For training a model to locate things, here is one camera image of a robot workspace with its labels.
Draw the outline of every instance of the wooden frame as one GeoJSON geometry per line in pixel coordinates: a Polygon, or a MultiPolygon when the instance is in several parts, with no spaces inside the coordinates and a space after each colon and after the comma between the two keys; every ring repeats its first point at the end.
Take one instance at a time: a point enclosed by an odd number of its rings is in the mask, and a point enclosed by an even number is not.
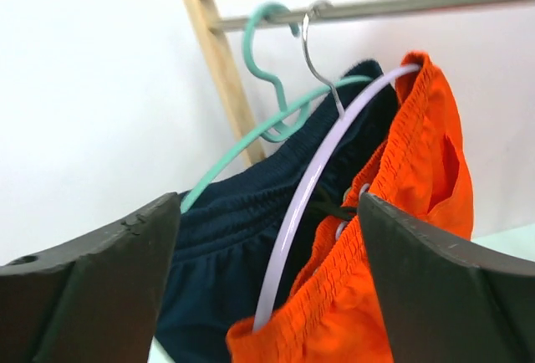
{"type": "MultiPolygon", "coordinates": [[[[211,72],[232,131],[241,139],[256,126],[242,87],[232,52],[224,32],[210,29],[211,22],[220,18],[214,0],[183,0],[190,15],[191,24],[211,72]]],[[[243,153],[246,166],[264,158],[260,140],[252,143],[243,153]]]]}

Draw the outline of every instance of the teal plastic hanger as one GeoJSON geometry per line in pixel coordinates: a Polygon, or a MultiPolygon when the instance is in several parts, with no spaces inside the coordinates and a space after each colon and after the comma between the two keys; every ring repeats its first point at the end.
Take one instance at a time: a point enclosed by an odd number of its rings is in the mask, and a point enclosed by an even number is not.
{"type": "MultiPolygon", "coordinates": [[[[278,108],[282,112],[288,111],[288,103],[286,101],[286,95],[284,94],[283,82],[275,75],[268,73],[264,70],[258,68],[257,63],[254,61],[252,56],[252,41],[254,39],[254,34],[256,32],[257,25],[264,19],[269,19],[275,13],[289,12],[290,10],[286,8],[281,3],[268,2],[261,5],[257,10],[252,14],[252,16],[247,21],[245,26],[245,31],[243,32],[243,42],[242,42],[242,54],[245,65],[249,69],[252,75],[258,77],[261,80],[267,81],[273,84],[275,89],[275,95],[277,96],[278,108]]],[[[299,36],[299,26],[296,23],[289,24],[292,35],[297,38],[299,36]]],[[[284,122],[277,122],[273,129],[278,132],[278,135],[274,135],[269,131],[262,133],[260,136],[270,143],[279,143],[285,141],[293,133],[301,129],[304,125],[304,122],[308,119],[310,114],[310,103],[304,104],[299,108],[299,116],[296,122],[293,125],[286,125],[284,122]]]]}
{"type": "MultiPolygon", "coordinates": [[[[286,99],[284,98],[283,84],[281,83],[281,81],[277,78],[277,76],[269,74],[267,72],[263,72],[254,63],[254,59],[252,58],[252,38],[255,27],[262,20],[262,18],[265,18],[267,15],[282,11],[288,11],[288,9],[280,3],[265,3],[260,8],[258,8],[247,23],[247,28],[244,34],[242,44],[243,55],[244,58],[246,58],[247,67],[249,69],[251,69],[252,67],[251,71],[255,76],[259,77],[260,79],[265,79],[273,84],[277,93],[279,108],[281,110],[275,116],[269,118],[268,120],[265,120],[252,131],[247,133],[231,150],[229,150],[223,156],[221,160],[219,160],[216,165],[214,165],[210,169],[210,171],[208,171],[201,178],[201,180],[195,185],[195,187],[193,187],[193,189],[191,189],[191,191],[189,191],[182,200],[182,213],[187,212],[191,208],[193,203],[196,201],[196,199],[199,198],[199,196],[202,194],[202,192],[204,192],[206,187],[210,183],[212,183],[214,179],[216,179],[216,177],[222,172],[222,170],[225,169],[228,164],[230,164],[232,160],[234,160],[234,158],[239,156],[240,153],[245,150],[251,143],[253,143],[258,137],[262,137],[267,141],[270,141],[268,139],[271,139],[271,141],[279,142],[286,140],[291,134],[299,130],[303,126],[304,121],[308,118],[310,102],[324,94],[327,94],[330,91],[330,88],[327,85],[322,85],[317,89],[313,89],[312,91],[301,97],[299,100],[296,100],[290,105],[287,105],[286,99]],[[288,118],[297,110],[301,110],[301,112],[299,113],[298,121],[296,122],[296,124],[290,127],[284,125],[283,120],[288,118]],[[271,130],[275,127],[278,127],[280,129],[279,135],[272,135],[268,133],[268,130],[271,130]]],[[[297,25],[291,24],[290,28],[292,29],[292,34],[296,36],[296,29],[298,33],[297,25]]],[[[372,79],[368,76],[358,75],[344,77],[336,83],[336,87],[339,88],[353,83],[369,83],[370,81],[372,81],[372,79]]]]}

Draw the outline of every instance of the fabric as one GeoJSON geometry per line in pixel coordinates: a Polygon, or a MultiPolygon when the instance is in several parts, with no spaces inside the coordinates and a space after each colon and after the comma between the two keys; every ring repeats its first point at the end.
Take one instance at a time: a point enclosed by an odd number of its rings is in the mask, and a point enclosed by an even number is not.
{"type": "MultiPolygon", "coordinates": [[[[356,206],[359,189],[370,183],[369,191],[390,204],[469,238],[472,186],[450,86],[427,54],[408,54],[403,64],[422,69],[396,80],[400,110],[387,140],[354,178],[344,205],[356,206]]],[[[232,361],[393,361],[359,219],[351,220],[335,242],[339,223],[335,217],[321,222],[311,259],[288,302],[265,327],[252,334],[252,318],[231,327],[232,361]]]]}
{"type": "MultiPolygon", "coordinates": [[[[376,78],[379,65],[366,61],[346,75],[376,78]]],[[[366,84],[339,89],[348,105],[366,84]]],[[[393,88],[368,105],[337,146],[318,185],[337,204],[354,175],[386,138],[398,109],[393,88]]],[[[329,95],[304,127],[266,160],[212,183],[181,219],[156,339],[175,361],[229,361],[225,343],[235,322],[254,314],[275,238],[293,193],[319,144],[338,119],[329,95]]],[[[311,202],[321,202],[315,197],[311,202]]],[[[311,255],[316,227],[327,214],[307,213],[290,250],[276,306],[311,255]]]]}

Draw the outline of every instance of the hook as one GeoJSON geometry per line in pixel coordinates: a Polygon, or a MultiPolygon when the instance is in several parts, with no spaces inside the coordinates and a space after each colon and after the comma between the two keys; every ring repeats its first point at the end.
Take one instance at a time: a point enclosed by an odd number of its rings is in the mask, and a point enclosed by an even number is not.
{"type": "Polygon", "coordinates": [[[323,84],[326,84],[331,89],[331,93],[334,97],[334,102],[336,103],[336,108],[338,109],[338,113],[340,115],[340,119],[344,118],[344,106],[342,105],[342,101],[340,101],[340,97],[338,95],[338,91],[336,90],[336,86],[334,83],[326,78],[324,78],[321,74],[318,73],[318,71],[314,68],[312,64],[312,60],[310,60],[310,54],[308,53],[308,26],[310,25],[310,18],[311,17],[319,17],[319,9],[320,8],[327,8],[331,7],[333,4],[329,2],[328,0],[318,0],[314,2],[310,9],[305,13],[303,17],[303,24],[302,24],[302,30],[301,30],[301,44],[303,45],[303,52],[304,52],[304,58],[307,61],[307,66],[314,75],[316,79],[321,81],[323,84]]]}
{"type": "MultiPolygon", "coordinates": [[[[288,8],[286,8],[281,3],[276,2],[270,2],[270,3],[264,3],[262,6],[257,8],[257,10],[252,14],[252,16],[247,21],[247,24],[245,26],[245,31],[243,33],[243,42],[242,42],[242,53],[243,53],[243,59],[245,61],[245,65],[249,69],[252,75],[255,77],[258,77],[261,80],[267,81],[268,83],[271,83],[275,89],[275,94],[277,96],[277,102],[278,102],[278,108],[284,112],[288,110],[288,103],[286,101],[286,95],[284,94],[284,88],[283,83],[281,80],[275,75],[268,73],[264,70],[261,70],[258,68],[256,62],[254,61],[254,58],[252,56],[252,40],[254,38],[254,33],[256,31],[257,25],[264,19],[269,19],[270,16],[272,16],[275,13],[285,13],[290,12],[288,8]]],[[[292,35],[297,38],[299,36],[299,26],[296,23],[290,23],[289,27],[292,31],[292,35]]],[[[302,108],[299,109],[299,115],[297,118],[297,121],[293,125],[286,125],[284,122],[279,121],[273,129],[275,129],[278,132],[278,135],[274,135],[272,133],[269,133],[265,131],[261,134],[261,137],[269,142],[272,143],[278,143],[280,141],[285,141],[289,136],[291,136],[293,133],[298,131],[301,127],[303,127],[304,122],[308,118],[310,111],[310,103],[307,103],[303,105],[302,108]]]]}

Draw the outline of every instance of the metal hanger hook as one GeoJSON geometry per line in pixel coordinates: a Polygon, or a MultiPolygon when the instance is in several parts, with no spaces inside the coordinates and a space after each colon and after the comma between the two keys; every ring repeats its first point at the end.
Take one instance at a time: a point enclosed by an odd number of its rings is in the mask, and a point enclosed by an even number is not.
{"type": "Polygon", "coordinates": [[[329,79],[326,79],[321,74],[318,73],[316,68],[314,68],[312,64],[312,60],[310,60],[310,53],[308,52],[308,26],[310,25],[310,18],[318,17],[321,18],[319,11],[321,8],[330,8],[333,4],[329,2],[328,0],[318,0],[314,2],[308,11],[304,14],[303,17],[303,24],[301,28],[301,44],[303,45],[303,53],[304,58],[307,61],[307,66],[314,75],[316,79],[321,81],[322,83],[329,86],[331,89],[331,93],[334,97],[334,102],[336,103],[336,108],[338,109],[338,113],[340,115],[340,119],[344,118],[344,106],[342,105],[342,101],[340,101],[340,97],[338,95],[338,91],[336,90],[336,86],[332,81],[329,79]]]}

